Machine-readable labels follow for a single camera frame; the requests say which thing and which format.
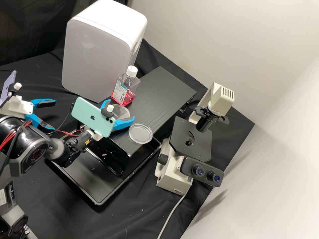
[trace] mint green iphone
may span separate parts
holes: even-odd
[[[81,97],[76,99],[71,115],[106,138],[115,125],[115,118],[105,117],[99,108]]]

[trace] white wall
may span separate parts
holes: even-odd
[[[258,122],[319,53],[318,1],[130,0],[145,39],[206,87],[235,91]]]
[[[318,1],[131,6],[151,45],[257,123],[182,239],[319,238]]]
[[[182,239],[319,238],[319,58],[255,126]]]

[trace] white bottle cap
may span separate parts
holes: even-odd
[[[136,77],[136,74],[137,74],[137,68],[135,66],[129,66],[127,68],[127,71],[126,71],[126,74],[129,76],[129,77]]]
[[[106,110],[107,110],[108,112],[113,112],[113,109],[114,109],[114,106],[113,106],[113,105],[108,105],[107,108],[106,108]]]
[[[14,86],[13,86],[13,88],[14,88],[15,90],[19,90],[19,89],[21,89],[21,87],[22,87],[22,85],[21,85],[21,83],[19,83],[19,82],[15,83]]]

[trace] pink liquid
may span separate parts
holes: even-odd
[[[123,103],[120,103],[120,102],[118,102],[115,98],[113,98],[113,92],[112,92],[112,96],[111,96],[111,97],[112,97],[112,99],[115,100],[118,104],[120,104],[120,105],[122,105],[122,106],[126,106],[126,105],[128,105],[129,103],[131,103],[131,102],[134,100],[135,94],[134,94],[133,92],[131,92],[130,90],[127,90]]]

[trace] black tablecloth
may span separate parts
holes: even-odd
[[[63,50],[54,53],[63,58]],[[136,61],[139,76],[159,65],[197,91],[195,102],[206,92],[203,85],[143,41]],[[35,110],[39,117],[53,126],[62,122],[70,103],[77,97],[62,87],[62,62],[49,53],[1,66],[1,82],[10,74],[3,70],[17,70],[16,81],[23,85],[18,95],[22,95],[24,100],[57,100],[56,106],[52,108]],[[186,118],[190,112],[188,109],[179,115]],[[236,123],[228,127],[216,125],[212,128],[213,160],[210,163],[222,170],[254,125],[233,108],[228,116],[231,122]],[[158,139],[169,135],[173,120],[170,119],[158,131],[155,135]],[[156,161],[157,156],[143,166],[104,206],[92,208],[80,193],[72,190],[41,160],[28,173],[15,180],[18,204],[29,215],[28,224],[40,239],[157,238],[180,196],[156,187]],[[211,187],[194,181],[187,196],[174,212],[162,238],[179,238],[210,190]]]

